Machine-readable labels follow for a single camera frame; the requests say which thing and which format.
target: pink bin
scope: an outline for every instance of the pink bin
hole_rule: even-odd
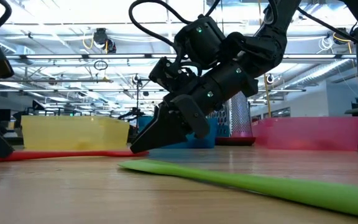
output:
[[[268,118],[252,124],[255,145],[267,149],[358,149],[358,117]]]

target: yellow bin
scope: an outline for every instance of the yellow bin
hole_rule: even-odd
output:
[[[23,116],[27,151],[122,151],[129,123],[104,116]]]

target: blue bin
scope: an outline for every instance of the blue bin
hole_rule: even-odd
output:
[[[151,122],[152,116],[142,116],[139,118],[139,131],[142,131],[145,126]],[[196,139],[194,134],[186,136],[187,142],[172,144],[162,147],[163,149],[213,149],[215,147],[216,133],[218,132],[218,119],[209,118],[209,134],[203,139]]]

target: green paper strip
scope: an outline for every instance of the green paper strip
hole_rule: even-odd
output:
[[[230,174],[179,166],[148,159],[119,164],[126,169],[154,174],[206,180],[240,189],[292,200],[307,205],[358,215],[358,187],[309,180],[287,179],[245,174]]]

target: desk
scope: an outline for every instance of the desk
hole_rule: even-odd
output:
[[[150,158],[203,169],[358,184],[358,152],[217,147],[158,149]],[[0,224],[358,223],[356,217],[250,192],[118,169],[124,160],[128,158],[0,163]]]

